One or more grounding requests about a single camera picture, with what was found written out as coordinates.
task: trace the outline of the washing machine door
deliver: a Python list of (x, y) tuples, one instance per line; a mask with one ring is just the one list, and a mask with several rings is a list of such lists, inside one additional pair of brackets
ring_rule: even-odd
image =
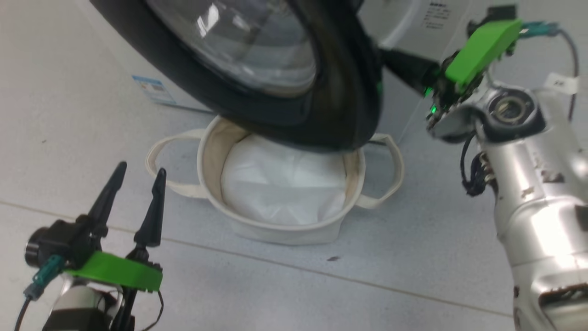
[(158, 70), (254, 133), (327, 151), (375, 131), (382, 66), (357, 0), (91, 2)]

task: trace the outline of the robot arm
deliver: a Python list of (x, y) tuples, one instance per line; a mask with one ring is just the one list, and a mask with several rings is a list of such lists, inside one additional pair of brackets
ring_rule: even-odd
[[(407, 81), (434, 91), (431, 135), (466, 142), (467, 193), (481, 194), (485, 186), (495, 193), (496, 230), (513, 273), (513, 317), (521, 331), (588, 325), (588, 157), (553, 91), (530, 91), (491, 75), (492, 61), (512, 54), (519, 38), (557, 33), (556, 24), (490, 20), (439, 73), (431, 67), (421, 71), (423, 79)], [(433, 84), (431, 75), (437, 75)], [(486, 86), (479, 86), (484, 75)], [(463, 157), (473, 138), (481, 152), (468, 180)]]
[(135, 318), (131, 311), (138, 291), (158, 292), (159, 320), (163, 311), (159, 292), (163, 274), (160, 265), (149, 261), (146, 248), (159, 246), (161, 241), (164, 169), (159, 170), (152, 189), (153, 200), (141, 229), (135, 234), (136, 247), (123, 259), (103, 252), (100, 244), (100, 239), (108, 234), (106, 222), (125, 171), (126, 163), (122, 162), (87, 215), (80, 215), (74, 223), (58, 220), (31, 236), (25, 261), (39, 268), (39, 272), (24, 292), (25, 304), (15, 331), (20, 329), (30, 301), (39, 299), (45, 287), (60, 274), (65, 283), (44, 331), (133, 331)]

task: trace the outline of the tile floor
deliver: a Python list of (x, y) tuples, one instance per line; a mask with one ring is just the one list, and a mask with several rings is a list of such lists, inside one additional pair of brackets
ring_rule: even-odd
[[(86, 212), (126, 160), (103, 244), (125, 254), (151, 199), (149, 147), (213, 116), (147, 101), (71, 0), (0, 1), (0, 101), (0, 328), (8, 330), (34, 274), (22, 258), (29, 235)], [(403, 188), (378, 210), (354, 209), (333, 244), (238, 238), (207, 201), (168, 192), (164, 240), (151, 250), (165, 271), (166, 310), (154, 330), (513, 330), (492, 197), (465, 197), (460, 148), (423, 128), (415, 121), (402, 141)], [(165, 151), (170, 179), (197, 180), (196, 149)], [(366, 154), (365, 191), (381, 193), (389, 160), (378, 147)], [(31, 305), (23, 330), (40, 329), (58, 283)], [(157, 311), (156, 297), (141, 296), (139, 327)]]

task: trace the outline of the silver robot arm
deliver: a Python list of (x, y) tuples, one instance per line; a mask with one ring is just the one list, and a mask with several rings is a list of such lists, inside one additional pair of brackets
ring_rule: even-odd
[(522, 331), (587, 330), (588, 155), (556, 93), (533, 95), (546, 122), (542, 132), (493, 143), (476, 126), (514, 278), (514, 323)]
[(492, 80), (487, 88), (431, 118), (448, 142), (472, 138), (471, 196), (491, 186), (495, 222), (514, 278), (513, 317), (520, 331), (588, 330), (588, 154), (559, 96)]

